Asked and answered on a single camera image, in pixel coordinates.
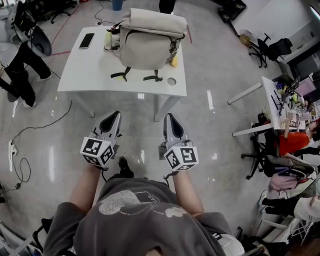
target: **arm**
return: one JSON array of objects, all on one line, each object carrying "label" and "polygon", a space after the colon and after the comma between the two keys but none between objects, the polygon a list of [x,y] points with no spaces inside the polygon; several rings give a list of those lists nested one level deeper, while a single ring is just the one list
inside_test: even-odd
[{"label": "arm", "polygon": [[296,132],[300,132],[300,129],[299,129],[299,126],[300,126],[300,119],[299,119],[299,116],[296,115]]},{"label": "arm", "polygon": [[319,200],[320,199],[320,196],[319,195],[314,195],[312,200],[310,201],[310,207],[312,207],[312,205],[314,204],[315,200]]},{"label": "arm", "polygon": [[288,113],[287,119],[285,120],[285,129],[284,129],[284,133],[283,133],[283,137],[285,137],[286,139],[288,139],[288,134],[289,134],[289,129],[290,129],[290,121],[292,118],[293,118],[293,114]]},{"label": "arm", "polygon": [[179,171],[174,175],[173,182],[177,201],[181,207],[194,217],[205,212],[186,170]]},{"label": "arm", "polygon": [[311,166],[311,163],[306,162],[306,161],[303,161],[303,160],[300,159],[299,157],[296,157],[296,156],[294,156],[294,155],[292,155],[292,154],[289,154],[289,153],[286,153],[286,154],[283,155],[282,157],[283,157],[283,158],[291,158],[291,159],[296,160],[296,161],[298,161],[298,162],[300,162],[300,163],[303,163],[303,164],[306,164],[306,165],[310,165],[310,166]]},{"label": "arm", "polygon": [[92,208],[99,177],[100,170],[92,164],[88,165],[71,193],[69,202],[85,214]]}]

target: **smartphone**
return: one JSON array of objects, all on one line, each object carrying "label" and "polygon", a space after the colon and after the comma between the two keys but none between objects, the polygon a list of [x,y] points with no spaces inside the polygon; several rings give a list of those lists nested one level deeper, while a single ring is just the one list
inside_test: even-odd
[{"label": "smartphone", "polygon": [[88,48],[94,35],[95,35],[94,33],[86,34],[84,36],[84,39],[82,40],[79,48],[81,48],[81,49]]}]

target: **gray t-shirt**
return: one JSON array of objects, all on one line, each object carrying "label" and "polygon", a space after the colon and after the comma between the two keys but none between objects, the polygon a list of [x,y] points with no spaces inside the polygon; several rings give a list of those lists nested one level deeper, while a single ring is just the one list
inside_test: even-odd
[{"label": "gray t-shirt", "polygon": [[70,202],[58,206],[44,255],[74,246],[77,256],[145,256],[154,248],[164,256],[224,256],[212,234],[232,235],[221,213],[193,217],[164,183],[116,178],[87,215]]}]

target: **trash can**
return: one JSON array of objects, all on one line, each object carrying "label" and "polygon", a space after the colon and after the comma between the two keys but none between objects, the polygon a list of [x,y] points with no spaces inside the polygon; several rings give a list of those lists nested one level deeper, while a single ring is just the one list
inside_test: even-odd
[{"label": "trash can", "polygon": [[120,11],[122,9],[122,3],[124,0],[112,0],[112,9],[114,11]]}]

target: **white table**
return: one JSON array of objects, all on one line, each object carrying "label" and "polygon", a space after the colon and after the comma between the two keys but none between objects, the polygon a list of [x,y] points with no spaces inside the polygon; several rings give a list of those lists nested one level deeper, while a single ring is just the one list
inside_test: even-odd
[{"label": "white table", "polygon": [[[259,132],[259,131],[264,131],[270,128],[273,128],[275,130],[283,130],[285,128],[285,124],[282,123],[279,118],[279,109],[280,106],[278,106],[279,109],[277,109],[273,99],[275,100],[275,102],[278,104],[279,102],[277,101],[277,96],[281,99],[281,96],[278,94],[278,90],[276,88],[276,85],[274,82],[272,82],[270,79],[265,78],[264,76],[261,77],[261,82],[258,82],[257,84],[255,84],[254,86],[250,87],[249,89],[246,89],[245,91],[241,92],[239,95],[229,99],[227,102],[228,104],[232,104],[233,102],[241,99],[242,97],[254,92],[255,90],[259,89],[263,87],[265,94],[266,94],[266,98],[268,101],[268,105],[269,105],[269,111],[270,111],[270,123],[268,124],[264,124],[258,127],[254,127],[254,128],[250,128],[250,129],[246,129],[246,130],[241,130],[241,131],[237,131],[232,133],[233,137],[236,136],[240,136],[240,135],[245,135],[245,134],[249,134],[249,133],[254,133],[254,132]],[[286,108],[284,107],[281,111],[281,115],[286,117]],[[299,129],[304,130],[306,128],[306,124],[305,122],[300,122],[299,125]]]},{"label": "white table", "polygon": [[[104,49],[106,29],[109,28],[109,26],[95,26],[82,29],[65,64],[57,91],[72,93],[73,98],[92,118],[95,113],[91,109],[90,103],[85,102],[81,97],[81,93],[112,91],[153,94],[155,100],[157,100],[158,95],[165,95],[168,96],[168,99],[159,110],[155,109],[154,111],[154,121],[160,121],[181,97],[187,96],[182,46],[180,45],[177,53],[178,67],[166,64],[159,70],[158,75],[163,78],[162,81],[143,81],[144,77],[155,74],[153,70],[131,69],[126,75],[126,82],[122,76],[110,77],[111,74],[124,72],[126,67],[122,65],[120,58],[116,57],[113,52]],[[79,49],[80,43],[87,33],[94,33],[92,42],[89,48]],[[174,78],[176,84],[170,85],[168,83],[169,78]]]}]

